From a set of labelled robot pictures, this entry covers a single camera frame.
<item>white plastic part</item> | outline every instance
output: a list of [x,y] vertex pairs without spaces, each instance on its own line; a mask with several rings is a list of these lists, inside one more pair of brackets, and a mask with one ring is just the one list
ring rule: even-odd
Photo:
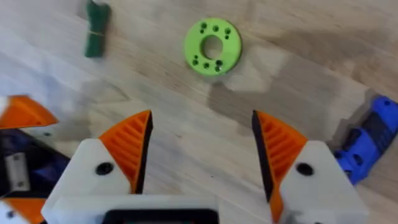
[[[308,164],[313,175],[302,175]],[[336,162],[328,146],[308,141],[284,177],[280,194],[284,211],[279,223],[362,224],[369,211]]]
[[0,201],[0,223],[7,224],[29,224],[29,222],[18,212],[14,211],[6,202]]
[[[112,163],[114,169],[107,175],[97,175],[95,170],[103,162]],[[99,139],[86,139],[79,145],[61,178],[46,200],[42,209],[42,215],[48,224],[61,224],[54,215],[53,208],[62,197],[126,195],[129,191],[129,181],[104,144]]]
[[0,96],[0,117],[5,112],[9,105],[9,99],[6,96]]
[[173,208],[204,208],[217,211],[217,202],[215,197],[184,195],[62,197],[53,207],[52,215],[59,224],[100,224],[106,212],[114,209]]

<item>hole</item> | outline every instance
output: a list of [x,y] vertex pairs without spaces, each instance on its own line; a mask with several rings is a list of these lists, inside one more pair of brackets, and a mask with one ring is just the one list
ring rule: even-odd
[[313,168],[309,164],[305,162],[301,162],[296,166],[297,172],[304,176],[311,176],[313,175]]
[[361,156],[359,156],[358,154],[353,154],[353,158],[355,160],[355,162],[357,163],[357,165],[362,165],[363,163],[363,159]]
[[9,212],[6,213],[6,216],[7,216],[8,219],[14,218],[14,215],[15,215],[14,211],[9,211]]
[[110,162],[103,162],[100,165],[97,166],[95,169],[95,173],[97,175],[106,175],[112,172],[113,170],[113,164]]
[[201,43],[201,50],[208,59],[215,59],[222,53],[223,43],[220,38],[210,35]]
[[335,152],[334,155],[336,159],[340,159],[343,157],[340,152]]
[[347,175],[347,177],[350,177],[353,172],[351,170],[344,170],[344,173]]

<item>black component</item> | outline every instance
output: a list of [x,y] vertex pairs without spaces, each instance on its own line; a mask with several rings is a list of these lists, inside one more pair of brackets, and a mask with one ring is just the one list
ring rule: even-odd
[[139,168],[135,194],[142,194],[142,191],[144,190],[144,179],[145,179],[145,169],[146,169],[146,164],[147,164],[148,145],[149,145],[149,139],[150,139],[150,135],[152,134],[153,128],[154,128],[154,124],[152,122],[152,113],[151,113],[148,118],[147,127],[146,127],[145,135],[144,135],[144,143],[142,146],[142,156],[141,156],[141,166]]
[[342,145],[342,149],[346,152],[349,151],[350,147],[355,144],[356,140],[362,135],[359,129],[352,129],[347,136],[345,143]]
[[251,117],[251,127],[254,138],[256,139],[257,151],[259,154],[262,184],[264,185],[264,191],[266,192],[267,201],[269,202],[272,190],[274,189],[274,183],[272,181],[271,170],[269,168],[269,161],[266,154],[266,145],[263,141],[261,123],[256,111],[253,111],[253,115]]
[[9,211],[6,213],[6,216],[8,219],[12,219],[15,216],[15,212],[14,211]]
[[307,164],[305,162],[301,162],[296,165],[296,170],[299,172],[301,175],[304,176],[311,176],[313,175],[313,168],[310,166],[310,164]]
[[390,131],[381,117],[376,112],[372,112],[362,124],[362,128],[371,137],[380,154],[384,154],[395,134]]
[[359,165],[359,166],[362,165],[363,159],[361,156],[359,156],[358,154],[353,154],[353,158],[357,165]]
[[218,213],[210,209],[110,210],[106,212],[102,224],[122,224],[128,222],[219,224]]
[[97,166],[95,169],[95,173],[97,175],[106,175],[110,174],[113,170],[113,164],[110,162],[103,162],[100,165]]
[[0,196],[11,197],[10,182],[4,158],[24,153],[29,176],[30,191],[21,197],[40,194],[48,197],[69,163],[69,158],[19,129],[0,130]]

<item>black screw hole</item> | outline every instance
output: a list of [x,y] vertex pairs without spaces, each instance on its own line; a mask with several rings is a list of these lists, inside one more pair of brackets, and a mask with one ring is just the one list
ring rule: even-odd
[[9,211],[6,213],[6,216],[8,219],[12,219],[14,218],[15,212],[14,211]]
[[355,162],[357,163],[357,165],[362,165],[363,163],[363,159],[361,156],[359,156],[358,154],[353,154],[353,158],[355,160]]
[[301,162],[296,166],[297,172],[304,176],[311,176],[313,175],[313,168],[309,164],[305,162]]
[[336,159],[340,159],[343,157],[340,152],[335,152],[334,155]]
[[106,175],[112,172],[113,170],[113,164],[110,162],[103,162],[100,165],[97,166],[95,169],[95,173],[97,175]]

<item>green fabric piece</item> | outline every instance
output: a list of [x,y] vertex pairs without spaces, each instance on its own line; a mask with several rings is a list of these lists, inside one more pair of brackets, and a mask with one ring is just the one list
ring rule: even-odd
[[105,32],[111,15],[111,8],[107,4],[96,4],[92,0],[88,0],[86,10],[90,29],[85,56],[88,58],[102,57],[105,50]]

